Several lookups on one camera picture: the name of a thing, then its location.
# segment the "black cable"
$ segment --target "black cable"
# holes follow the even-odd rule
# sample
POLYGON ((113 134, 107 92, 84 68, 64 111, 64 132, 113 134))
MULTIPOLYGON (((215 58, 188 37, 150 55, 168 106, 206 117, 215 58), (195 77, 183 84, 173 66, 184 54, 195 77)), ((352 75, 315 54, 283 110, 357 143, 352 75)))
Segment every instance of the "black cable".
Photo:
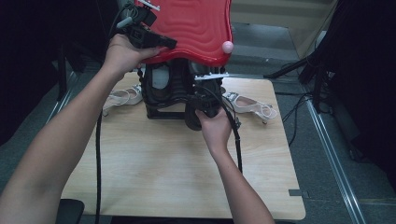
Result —
POLYGON ((100 207, 102 200, 102 164, 100 157, 100 133, 102 128, 102 116, 103 110, 100 112, 99 118, 96 122, 96 214, 95 224, 99 224, 100 219, 100 207))
POLYGON ((127 3, 125 3, 125 5, 119 10, 119 12, 117 13, 116 17, 113 20, 113 23, 111 23, 111 27, 110 27, 110 31, 108 32, 108 39, 110 39, 113 36, 113 32, 114 32, 114 28, 116 27, 116 22, 117 19, 120 17, 121 13, 125 10, 125 9, 129 9, 131 7, 134 6, 134 3, 131 1, 128 1, 127 3))
POLYGON ((225 99, 230 104, 230 106, 228 106, 228 107, 233 111, 233 119, 237 119, 235 108, 233 108, 233 103, 231 103, 231 101, 225 96, 222 96, 222 98, 225 99))
POLYGON ((283 94, 283 95, 301 95, 300 99, 298 100, 297 104, 293 107, 293 109, 286 114, 283 119, 282 122, 286 122, 289 117, 294 113, 294 128, 293 128, 293 136, 291 137, 290 141, 289 141, 289 147, 291 146, 291 144, 294 142, 295 137, 297 135, 297 111, 298 108, 300 106, 302 106, 306 101, 309 101, 312 98, 312 92, 308 92, 308 93, 288 93, 288 92, 279 92, 278 94, 283 94))
POLYGON ((242 168, 242 152, 241 152, 241 137, 239 136, 238 132, 238 127, 236 125, 235 119, 233 118, 233 115, 230 113, 230 111, 227 109, 226 105, 222 102, 221 99, 210 89, 202 86, 195 85, 195 87, 201 88, 207 92, 209 92, 213 97, 216 98, 216 100, 219 101, 220 106, 224 109, 228 120, 230 121, 231 128, 233 129, 233 135, 235 137, 235 147, 236 147, 236 158, 238 159, 238 169, 241 173, 243 173, 243 168, 242 168))

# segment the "shoe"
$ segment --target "shoe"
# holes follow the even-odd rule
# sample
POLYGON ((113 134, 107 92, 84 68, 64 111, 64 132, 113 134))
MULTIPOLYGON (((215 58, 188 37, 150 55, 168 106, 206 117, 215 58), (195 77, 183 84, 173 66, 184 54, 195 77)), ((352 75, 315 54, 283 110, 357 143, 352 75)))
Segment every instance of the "shoe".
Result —
POLYGON ((226 99, 223 100, 224 104, 232 108, 236 113, 252 112, 261 118, 263 123, 277 115, 276 110, 271 105, 249 99, 236 92, 226 92, 223 97, 226 99))
POLYGON ((126 90, 114 90, 108 95, 103 106, 103 115, 107 116, 107 110, 113 105, 136 105, 142 99, 142 87, 140 85, 133 85, 132 88, 126 90))

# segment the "person's right hand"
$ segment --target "person's right hand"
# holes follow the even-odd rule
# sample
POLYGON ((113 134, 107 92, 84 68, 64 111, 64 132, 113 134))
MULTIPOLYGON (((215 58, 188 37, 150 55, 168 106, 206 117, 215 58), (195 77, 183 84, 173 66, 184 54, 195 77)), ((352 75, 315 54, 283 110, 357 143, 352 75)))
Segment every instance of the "person's right hand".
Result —
POLYGON ((230 138, 231 125, 224 109, 220 109, 214 118, 209 118, 204 112, 195 110, 201 121, 202 134, 212 157, 228 152, 227 143, 230 138))
POLYGON ((136 68, 140 61, 153 57, 159 52, 160 50, 156 48, 137 49, 129 42, 126 35, 114 35, 108 45, 103 69, 119 75, 119 79, 122 79, 123 75, 136 68))

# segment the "table top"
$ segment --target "table top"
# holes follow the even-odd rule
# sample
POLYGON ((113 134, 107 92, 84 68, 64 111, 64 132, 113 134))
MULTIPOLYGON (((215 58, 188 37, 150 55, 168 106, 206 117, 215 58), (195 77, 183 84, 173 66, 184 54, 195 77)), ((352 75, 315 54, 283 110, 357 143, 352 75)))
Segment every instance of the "table top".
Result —
MULTIPOLYGON (((138 84, 136 73, 126 74, 115 89, 138 84)), ((269 80, 223 79, 227 91, 235 91, 272 104, 278 116, 263 124, 251 114, 237 114, 244 176, 262 197, 275 219, 300 220, 305 216, 283 123, 269 80)), ((184 106, 172 109, 183 111, 184 106)), ((184 120, 148 119, 143 102, 113 106, 103 118, 101 134, 101 214, 140 217, 232 217, 219 171, 201 132, 184 120)), ((228 149, 235 162, 233 134, 228 149)), ((96 205, 95 132, 77 168, 71 174, 63 198, 85 203, 85 214, 96 205)))

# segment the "red object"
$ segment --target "red object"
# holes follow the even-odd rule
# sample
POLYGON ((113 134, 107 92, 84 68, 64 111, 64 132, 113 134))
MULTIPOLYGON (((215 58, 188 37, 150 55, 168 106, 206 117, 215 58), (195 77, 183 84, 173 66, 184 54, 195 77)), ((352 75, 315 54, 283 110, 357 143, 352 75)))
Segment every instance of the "red object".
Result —
POLYGON ((206 66, 217 67, 228 62, 225 41, 233 42, 230 24, 231 0, 151 0, 161 10, 151 11, 157 20, 150 29, 177 40, 174 49, 161 48, 161 53, 143 63, 161 63, 174 58, 187 58, 206 66))

